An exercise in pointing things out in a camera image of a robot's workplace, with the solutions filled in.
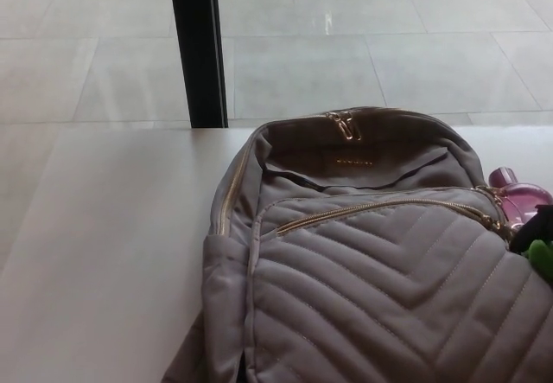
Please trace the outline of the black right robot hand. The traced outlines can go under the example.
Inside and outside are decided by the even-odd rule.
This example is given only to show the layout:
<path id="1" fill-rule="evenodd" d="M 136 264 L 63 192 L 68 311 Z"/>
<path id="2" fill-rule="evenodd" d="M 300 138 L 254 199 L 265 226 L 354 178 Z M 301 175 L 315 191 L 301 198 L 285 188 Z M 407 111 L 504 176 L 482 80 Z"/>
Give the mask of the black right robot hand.
<path id="1" fill-rule="evenodd" d="M 537 213 L 514 234 L 509 250 L 517 254 L 526 252 L 534 240 L 552 241 L 552 206 L 537 205 Z"/>

